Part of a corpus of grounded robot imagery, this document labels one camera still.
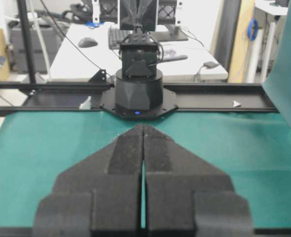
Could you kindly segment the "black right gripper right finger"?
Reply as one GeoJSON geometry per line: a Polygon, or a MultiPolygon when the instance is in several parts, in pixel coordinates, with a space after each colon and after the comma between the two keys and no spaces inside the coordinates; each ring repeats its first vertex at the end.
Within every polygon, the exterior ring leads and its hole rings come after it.
{"type": "Polygon", "coordinates": [[[248,201],[230,176],[144,126],[146,225],[151,237],[251,237],[248,201]]]}

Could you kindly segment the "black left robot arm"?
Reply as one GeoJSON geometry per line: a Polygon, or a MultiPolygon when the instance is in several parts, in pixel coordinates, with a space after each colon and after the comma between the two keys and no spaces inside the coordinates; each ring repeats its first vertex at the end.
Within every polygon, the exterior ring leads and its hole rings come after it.
{"type": "Polygon", "coordinates": [[[163,86],[157,69],[160,45],[136,25],[120,45],[122,67],[113,88],[103,92],[101,109],[122,119],[150,120],[178,109],[176,94],[163,86]]]}

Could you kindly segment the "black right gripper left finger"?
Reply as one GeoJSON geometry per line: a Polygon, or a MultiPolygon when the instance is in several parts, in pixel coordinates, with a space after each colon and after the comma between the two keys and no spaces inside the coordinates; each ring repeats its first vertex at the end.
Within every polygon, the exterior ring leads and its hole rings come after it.
{"type": "Polygon", "coordinates": [[[62,171],[36,212],[35,237],[134,237],[140,225],[142,125],[62,171]]]}

